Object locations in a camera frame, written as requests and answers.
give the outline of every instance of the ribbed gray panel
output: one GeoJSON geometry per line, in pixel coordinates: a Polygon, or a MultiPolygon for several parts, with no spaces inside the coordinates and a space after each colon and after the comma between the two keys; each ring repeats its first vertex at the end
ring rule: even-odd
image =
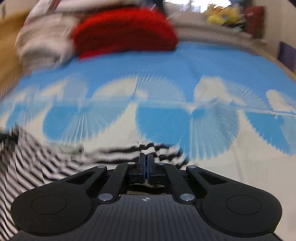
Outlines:
{"type": "Polygon", "coordinates": [[[273,234],[253,238],[231,237],[210,227],[192,205],[171,195],[122,195],[113,204],[100,205],[91,219],[66,234],[39,237],[20,231],[12,241],[279,241],[273,234]]]}

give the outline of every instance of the striped cloth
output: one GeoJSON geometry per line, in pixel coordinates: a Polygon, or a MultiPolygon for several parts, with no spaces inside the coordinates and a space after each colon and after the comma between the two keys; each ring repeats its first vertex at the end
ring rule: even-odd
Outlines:
{"type": "Polygon", "coordinates": [[[152,153],[155,162],[170,162],[179,169],[188,161],[175,146],[135,145],[124,149],[97,150],[92,153],[71,155],[57,152],[50,146],[40,144],[24,129],[15,126],[10,136],[18,135],[2,143],[0,152],[0,240],[9,240],[17,232],[10,215],[14,199],[21,193],[48,184],[98,164],[114,169],[117,164],[138,161],[139,154],[152,153]]]}

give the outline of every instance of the mattress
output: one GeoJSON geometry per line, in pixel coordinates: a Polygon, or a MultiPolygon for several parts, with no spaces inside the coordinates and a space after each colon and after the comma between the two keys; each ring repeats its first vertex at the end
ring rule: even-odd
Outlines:
{"type": "Polygon", "coordinates": [[[172,52],[126,52],[23,77],[0,105],[0,126],[44,145],[85,152],[176,146],[198,165],[272,193],[276,234],[296,230],[296,86],[272,62],[230,47],[180,42],[172,52]]]}

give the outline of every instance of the silver screw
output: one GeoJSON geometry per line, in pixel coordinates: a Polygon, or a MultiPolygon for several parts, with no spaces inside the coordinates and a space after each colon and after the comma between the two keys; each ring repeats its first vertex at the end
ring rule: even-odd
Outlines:
{"type": "Polygon", "coordinates": [[[98,196],[98,198],[101,201],[110,201],[113,198],[113,196],[110,193],[102,193],[98,196]]]}
{"type": "Polygon", "coordinates": [[[190,193],[184,193],[180,196],[180,198],[183,200],[183,201],[192,201],[194,199],[194,196],[190,193]]]}

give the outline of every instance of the bed sheet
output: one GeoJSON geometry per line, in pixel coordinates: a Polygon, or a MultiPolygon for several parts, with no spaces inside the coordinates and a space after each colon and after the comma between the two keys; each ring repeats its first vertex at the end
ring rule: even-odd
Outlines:
{"type": "Polygon", "coordinates": [[[296,86],[272,62],[219,45],[127,52],[21,79],[2,100],[0,126],[85,151],[135,143],[179,146],[189,164],[264,189],[295,241],[296,86]]]}

